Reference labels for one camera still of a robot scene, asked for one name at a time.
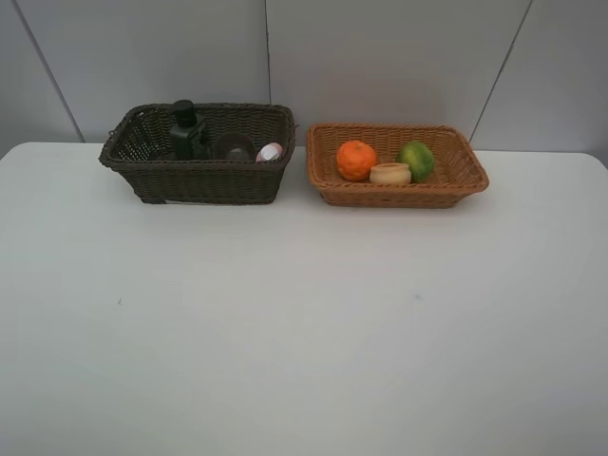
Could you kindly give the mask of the pink bottle white cap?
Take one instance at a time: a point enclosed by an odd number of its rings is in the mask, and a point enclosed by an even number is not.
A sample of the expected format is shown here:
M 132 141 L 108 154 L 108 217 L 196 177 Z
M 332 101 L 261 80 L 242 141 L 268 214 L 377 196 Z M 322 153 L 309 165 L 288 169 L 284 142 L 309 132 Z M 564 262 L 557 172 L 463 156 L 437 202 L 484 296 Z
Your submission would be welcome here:
M 279 160 L 283 155 L 283 147 L 278 142 L 270 142 L 260 148 L 257 153 L 257 162 L 272 162 Z

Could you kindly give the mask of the orange tangerine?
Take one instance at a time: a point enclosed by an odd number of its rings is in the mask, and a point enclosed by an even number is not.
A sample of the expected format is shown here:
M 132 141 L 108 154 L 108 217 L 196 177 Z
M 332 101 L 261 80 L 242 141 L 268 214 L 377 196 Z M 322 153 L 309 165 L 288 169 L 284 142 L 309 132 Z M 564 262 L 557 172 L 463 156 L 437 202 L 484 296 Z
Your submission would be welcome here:
M 375 150 L 365 142 L 352 140 L 342 143 L 336 153 L 338 173 L 347 181 L 365 181 L 377 164 Z

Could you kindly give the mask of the red yellow peach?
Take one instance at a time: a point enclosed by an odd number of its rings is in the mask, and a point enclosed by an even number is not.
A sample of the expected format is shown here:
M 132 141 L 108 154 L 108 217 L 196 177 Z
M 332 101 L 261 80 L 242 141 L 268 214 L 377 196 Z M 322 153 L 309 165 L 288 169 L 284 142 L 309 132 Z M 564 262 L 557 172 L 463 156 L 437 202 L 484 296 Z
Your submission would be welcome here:
M 406 163 L 380 163 L 370 170 L 370 182 L 376 184 L 410 184 L 411 173 Z

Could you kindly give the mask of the translucent purple plastic cup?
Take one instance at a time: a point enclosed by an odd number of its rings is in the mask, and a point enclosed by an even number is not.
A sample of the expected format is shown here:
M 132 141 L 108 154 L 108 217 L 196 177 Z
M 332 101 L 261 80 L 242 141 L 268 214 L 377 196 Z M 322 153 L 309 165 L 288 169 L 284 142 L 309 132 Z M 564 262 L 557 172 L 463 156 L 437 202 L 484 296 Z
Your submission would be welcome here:
M 253 142 L 240 133 L 226 133 L 213 145 L 213 159 L 217 161 L 254 162 L 257 151 Z

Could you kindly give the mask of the green lime fruit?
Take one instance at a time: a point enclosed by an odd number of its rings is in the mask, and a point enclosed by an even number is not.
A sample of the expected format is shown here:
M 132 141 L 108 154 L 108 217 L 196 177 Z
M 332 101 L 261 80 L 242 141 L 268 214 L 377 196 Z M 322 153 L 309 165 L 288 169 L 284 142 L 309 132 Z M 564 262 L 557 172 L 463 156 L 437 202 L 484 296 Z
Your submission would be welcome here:
M 396 155 L 395 161 L 408 165 L 411 181 L 415 183 L 425 182 L 433 172 L 435 165 L 431 150 L 419 141 L 403 145 Z

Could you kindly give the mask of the dark green pump bottle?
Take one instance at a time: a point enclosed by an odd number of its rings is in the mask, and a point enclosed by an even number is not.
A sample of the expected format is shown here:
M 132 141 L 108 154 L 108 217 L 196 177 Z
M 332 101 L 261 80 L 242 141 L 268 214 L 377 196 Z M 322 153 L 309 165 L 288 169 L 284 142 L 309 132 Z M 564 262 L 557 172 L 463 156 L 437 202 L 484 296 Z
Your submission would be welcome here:
M 206 161 L 213 158 L 205 118 L 190 100 L 179 100 L 172 104 L 170 113 L 175 123 L 170 130 L 170 139 L 177 160 Z

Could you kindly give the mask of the light brown wicker basket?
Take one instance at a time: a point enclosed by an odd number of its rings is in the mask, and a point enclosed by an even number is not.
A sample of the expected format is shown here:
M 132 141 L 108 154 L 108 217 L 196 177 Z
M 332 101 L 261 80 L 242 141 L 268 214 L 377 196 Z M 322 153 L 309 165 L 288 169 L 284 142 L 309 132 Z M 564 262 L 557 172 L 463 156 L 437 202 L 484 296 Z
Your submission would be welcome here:
M 352 182 L 338 173 L 339 146 L 358 140 L 371 146 L 380 162 L 392 162 L 403 145 L 424 143 L 434 169 L 423 183 L 403 185 Z M 488 176 L 457 129 L 447 125 L 314 123 L 307 133 L 308 179 L 330 205 L 388 208 L 448 208 L 483 192 Z

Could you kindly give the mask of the dark brown wicker basket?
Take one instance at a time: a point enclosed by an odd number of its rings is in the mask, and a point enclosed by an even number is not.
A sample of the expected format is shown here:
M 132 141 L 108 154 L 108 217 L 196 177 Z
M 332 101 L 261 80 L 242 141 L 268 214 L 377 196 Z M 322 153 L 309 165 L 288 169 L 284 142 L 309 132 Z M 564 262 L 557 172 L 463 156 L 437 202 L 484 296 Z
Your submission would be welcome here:
M 295 150 L 295 118 L 280 104 L 196 104 L 206 121 L 208 142 L 226 134 L 247 137 L 257 149 L 283 147 L 272 161 L 179 160 L 170 139 L 176 123 L 170 104 L 138 105 L 109 132 L 100 163 L 120 174 L 145 203 L 168 201 L 256 205 L 276 198 Z

